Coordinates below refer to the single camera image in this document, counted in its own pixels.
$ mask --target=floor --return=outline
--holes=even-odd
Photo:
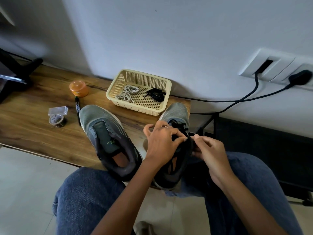
[[[54,235],[55,192],[77,167],[5,147],[0,162],[0,235]],[[310,234],[313,208],[291,206]],[[136,219],[141,220],[152,223],[157,234],[210,234],[203,198],[167,197],[150,188]]]

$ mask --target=blue denim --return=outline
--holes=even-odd
[[[258,198],[278,224],[290,235],[303,234],[276,177],[268,166],[249,154],[228,152],[227,156],[236,176]],[[210,178],[206,178],[206,183],[201,189],[188,185],[186,181],[182,179],[180,193],[166,193],[170,196],[205,197],[212,235],[248,234],[228,199]],[[73,172],[65,179],[53,202],[57,234],[91,234],[124,188],[124,184],[115,180],[107,171],[82,167]]]

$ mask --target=beige basket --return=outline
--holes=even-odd
[[[134,103],[115,99],[115,96],[120,94],[126,85],[133,85],[139,88],[138,93],[131,95]],[[154,87],[166,92],[163,102],[157,102],[149,95],[144,97],[147,91]],[[113,101],[117,106],[158,116],[166,108],[171,87],[172,83],[168,79],[147,73],[123,69],[111,83],[106,92],[106,97]]]

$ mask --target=wall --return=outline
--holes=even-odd
[[[31,36],[46,48],[36,55],[56,66],[111,79],[123,68],[163,76],[172,80],[173,94],[241,98],[254,80],[237,72],[260,47],[313,56],[313,0],[31,0],[28,7],[19,1],[5,0],[3,7],[18,9],[12,19],[23,48],[37,50],[23,43]],[[255,96],[281,86],[259,88]],[[312,95],[289,89],[221,116],[313,138]],[[192,102],[192,112],[228,105]],[[191,129],[207,118],[191,116]]]

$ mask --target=orange jar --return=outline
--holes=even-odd
[[[76,80],[69,85],[70,90],[75,96],[84,97],[88,95],[89,89],[84,81]]]

